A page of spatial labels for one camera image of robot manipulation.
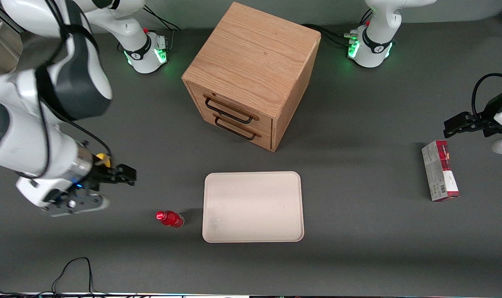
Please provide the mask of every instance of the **drawer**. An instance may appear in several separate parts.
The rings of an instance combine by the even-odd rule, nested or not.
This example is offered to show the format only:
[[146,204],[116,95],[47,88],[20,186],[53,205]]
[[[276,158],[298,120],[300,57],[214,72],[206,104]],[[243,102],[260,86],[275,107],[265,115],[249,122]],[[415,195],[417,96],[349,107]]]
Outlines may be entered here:
[[272,120],[270,117],[266,117],[260,113],[250,113],[244,107],[236,107],[227,100],[223,100],[219,94],[210,92],[194,83],[188,82],[188,85],[202,113],[203,110],[208,110],[209,113],[222,115],[224,118],[231,119],[242,127],[249,127],[255,132],[271,135]]
[[240,123],[217,113],[203,114],[203,118],[208,123],[215,125],[222,130],[226,130],[227,132],[239,136],[240,138],[245,139],[255,145],[259,145],[264,149],[271,150],[270,135],[250,130],[249,127],[245,127]]

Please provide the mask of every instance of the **wooden top surface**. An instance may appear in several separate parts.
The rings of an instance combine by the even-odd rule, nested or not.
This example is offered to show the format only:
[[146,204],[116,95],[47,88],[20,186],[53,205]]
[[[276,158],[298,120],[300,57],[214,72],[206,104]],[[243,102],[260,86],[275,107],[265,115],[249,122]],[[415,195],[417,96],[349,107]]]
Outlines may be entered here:
[[183,79],[275,118],[320,37],[233,2]]

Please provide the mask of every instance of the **white tray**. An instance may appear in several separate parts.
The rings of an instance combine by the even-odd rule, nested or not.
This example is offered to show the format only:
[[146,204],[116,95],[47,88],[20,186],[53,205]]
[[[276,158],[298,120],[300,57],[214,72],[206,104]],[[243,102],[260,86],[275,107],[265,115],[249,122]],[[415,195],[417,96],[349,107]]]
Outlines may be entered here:
[[296,172],[212,173],[205,178],[205,241],[296,242],[303,236]]

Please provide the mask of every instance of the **cardboard box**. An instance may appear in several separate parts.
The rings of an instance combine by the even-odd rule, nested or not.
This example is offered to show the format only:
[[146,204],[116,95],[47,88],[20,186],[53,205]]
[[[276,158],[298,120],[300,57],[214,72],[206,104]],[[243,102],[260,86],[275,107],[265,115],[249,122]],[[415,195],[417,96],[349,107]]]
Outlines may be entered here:
[[433,141],[422,148],[423,164],[426,166],[429,192],[433,202],[442,202],[460,196],[455,177],[449,165],[447,141]]

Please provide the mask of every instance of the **yellow part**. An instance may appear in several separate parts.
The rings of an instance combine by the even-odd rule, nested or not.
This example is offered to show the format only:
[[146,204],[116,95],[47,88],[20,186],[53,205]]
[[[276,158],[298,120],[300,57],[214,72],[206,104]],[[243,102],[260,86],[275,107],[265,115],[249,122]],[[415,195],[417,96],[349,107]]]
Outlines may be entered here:
[[104,166],[106,166],[107,168],[111,168],[111,159],[105,153],[98,153],[96,157],[104,161]]

